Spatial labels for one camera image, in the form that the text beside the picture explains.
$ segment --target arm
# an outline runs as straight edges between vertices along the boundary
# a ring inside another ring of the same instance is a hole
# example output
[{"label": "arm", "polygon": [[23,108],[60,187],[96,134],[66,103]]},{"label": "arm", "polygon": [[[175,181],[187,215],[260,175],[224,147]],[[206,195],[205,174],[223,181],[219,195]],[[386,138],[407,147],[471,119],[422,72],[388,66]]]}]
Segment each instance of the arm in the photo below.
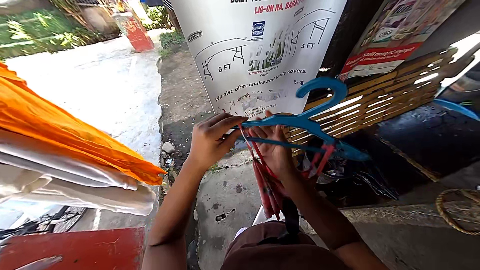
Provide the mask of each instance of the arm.
[{"label": "arm", "polygon": [[[286,141],[280,126],[254,127],[253,134]],[[290,149],[269,144],[261,144],[259,149],[305,219],[337,257],[354,270],[388,269],[363,242],[352,223],[305,182],[293,164]]]},{"label": "arm", "polygon": [[308,223],[348,267],[354,270],[388,269],[364,243],[352,223],[333,204],[305,184],[295,168],[277,175],[281,175],[279,180]]},{"label": "arm", "polygon": [[247,119],[222,113],[193,127],[190,154],[158,209],[148,236],[143,270],[187,268],[185,230],[200,181],[206,170],[230,151],[240,135],[239,130],[228,136],[224,133]]}]

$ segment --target person's left hand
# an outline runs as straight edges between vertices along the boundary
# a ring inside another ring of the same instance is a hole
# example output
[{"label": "person's left hand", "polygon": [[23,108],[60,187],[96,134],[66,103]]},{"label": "person's left hand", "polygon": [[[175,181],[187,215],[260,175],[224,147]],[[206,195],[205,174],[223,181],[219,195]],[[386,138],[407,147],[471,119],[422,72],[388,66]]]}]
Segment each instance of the person's left hand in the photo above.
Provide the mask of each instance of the person's left hand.
[{"label": "person's left hand", "polygon": [[197,123],[193,127],[192,145],[187,161],[206,171],[230,151],[240,136],[238,129],[229,135],[225,135],[225,132],[246,120],[248,117],[220,113]]},{"label": "person's left hand", "polygon": [[[273,114],[267,110],[265,115],[269,117]],[[287,142],[280,125],[255,126],[249,130],[249,133],[250,136],[253,137]],[[257,143],[257,145],[268,167],[276,176],[291,174],[296,171],[292,159],[292,150],[290,148],[274,144]]]}]

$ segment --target orange cloth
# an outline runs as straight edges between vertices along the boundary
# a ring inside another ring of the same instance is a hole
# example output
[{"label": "orange cloth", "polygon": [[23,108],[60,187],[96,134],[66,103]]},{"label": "orange cloth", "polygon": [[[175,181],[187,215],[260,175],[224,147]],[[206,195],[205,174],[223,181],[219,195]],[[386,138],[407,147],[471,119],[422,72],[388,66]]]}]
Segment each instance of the orange cloth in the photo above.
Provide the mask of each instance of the orange cloth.
[{"label": "orange cloth", "polygon": [[162,184],[159,174],[166,173],[107,134],[41,98],[2,63],[0,128],[49,143],[58,149],[59,155],[113,167],[147,184]]}]

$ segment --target uratex logo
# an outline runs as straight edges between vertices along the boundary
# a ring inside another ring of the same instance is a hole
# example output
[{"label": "uratex logo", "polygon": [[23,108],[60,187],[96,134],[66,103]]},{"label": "uratex logo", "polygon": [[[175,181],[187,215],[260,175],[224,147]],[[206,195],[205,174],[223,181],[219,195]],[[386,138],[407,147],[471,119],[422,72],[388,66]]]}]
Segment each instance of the uratex logo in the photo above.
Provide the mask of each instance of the uratex logo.
[{"label": "uratex logo", "polygon": [[265,28],[265,21],[253,23],[252,37],[263,36]]},{"label": "uratex logo", "polygon": [[197,31],[197,32],[191,33],[191,34],[188,36],[188,38],[187,38],[188,43],[194,41],[195,39],[197,39],[197,38],[199,38],[199,37],[201,37],[201,36],[202,36],[202,32],[201,32],[201,31]]}]

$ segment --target black strap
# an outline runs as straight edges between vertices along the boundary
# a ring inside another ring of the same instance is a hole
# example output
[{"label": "black strap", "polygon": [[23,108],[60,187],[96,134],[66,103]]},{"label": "black strap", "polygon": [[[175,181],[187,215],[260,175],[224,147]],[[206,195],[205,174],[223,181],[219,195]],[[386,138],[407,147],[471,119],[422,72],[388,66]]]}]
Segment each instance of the black strap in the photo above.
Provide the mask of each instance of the black strap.
[{"label": "black strap", "polygon": [[269,237],[258,242],[258,245],[263,244],[280,244],[280,245],[294,245],[299,244],[298,233],[300,232],[300,219],[297,206],[288,198],[284,198],[282,202],[282,213],[285,216],[285,227],[287,231],[279,237]]}]

